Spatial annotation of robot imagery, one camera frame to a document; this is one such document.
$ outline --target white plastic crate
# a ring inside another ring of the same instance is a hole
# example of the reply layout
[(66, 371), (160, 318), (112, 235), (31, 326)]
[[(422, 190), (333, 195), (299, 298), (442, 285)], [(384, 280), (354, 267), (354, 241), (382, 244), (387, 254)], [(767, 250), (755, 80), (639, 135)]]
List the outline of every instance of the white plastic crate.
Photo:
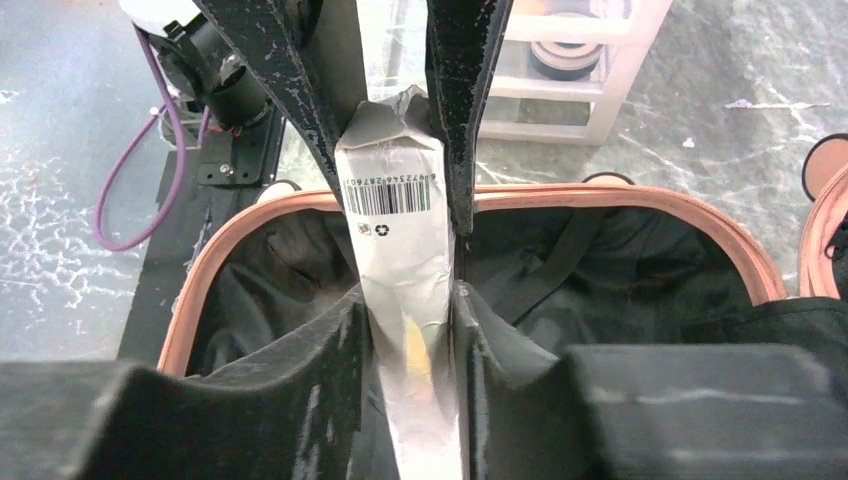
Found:
[(671, 2), (515, 0), (480, 136), (602, 144)]

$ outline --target black strap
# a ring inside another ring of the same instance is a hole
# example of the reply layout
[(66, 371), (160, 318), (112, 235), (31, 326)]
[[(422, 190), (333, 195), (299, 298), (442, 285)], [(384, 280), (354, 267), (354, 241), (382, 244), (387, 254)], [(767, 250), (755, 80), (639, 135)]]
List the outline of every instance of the black strap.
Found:
[(524, 277), (495, 312), (512, 325), (552, 294), (574, 272), (603, 224), (605, 208), (578, 208), (562, 230), (545, 263)]

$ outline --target concrete floor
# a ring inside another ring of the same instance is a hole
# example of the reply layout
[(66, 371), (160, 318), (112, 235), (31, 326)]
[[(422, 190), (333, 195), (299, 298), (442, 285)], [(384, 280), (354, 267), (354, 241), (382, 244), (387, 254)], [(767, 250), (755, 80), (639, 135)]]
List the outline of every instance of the concrete floor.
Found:
[[(371, 96), (421, 82), (424, 2), (361, 1)], [(747, 227), (794, 292), (810, 208), (801, 163), (848, 130), (845, 18), (844, 0), (676, 0), (604, 146), (484, 140), (478, 182), (615, 170), (689, 193)], [(0, 2), (0, 65), (0, 361), (114, 358), (144, 247), (106, 252), (89, 222), (158, 93), (114, 0)], [(774, 108), (728, 108), (739, 100)], [(116, 235), (155, 213), (166, 149), (151, 135), (120, 177), (107, 211)], [(295, 135), (281, 175), (323, 185)]]

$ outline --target white robot part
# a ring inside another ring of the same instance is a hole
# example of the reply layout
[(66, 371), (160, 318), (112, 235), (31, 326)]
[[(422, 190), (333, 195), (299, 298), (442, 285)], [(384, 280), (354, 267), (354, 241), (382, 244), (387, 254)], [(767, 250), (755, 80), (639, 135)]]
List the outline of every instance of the white robot part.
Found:
[(120, 0), (120, 5), (138, 28), (162, 37), (169, 23), (177, 21), (185, 26), (200, 15), (191, 0)]

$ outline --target barcode number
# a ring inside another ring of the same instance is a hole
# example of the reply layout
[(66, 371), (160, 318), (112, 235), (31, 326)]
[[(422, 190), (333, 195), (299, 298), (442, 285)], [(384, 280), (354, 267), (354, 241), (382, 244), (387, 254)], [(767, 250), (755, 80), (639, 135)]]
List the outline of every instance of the barcode number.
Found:
[(345, 207), (358, 215), (396, 215), (430, 210), (431, 175), (404, 175), (344, 182)]

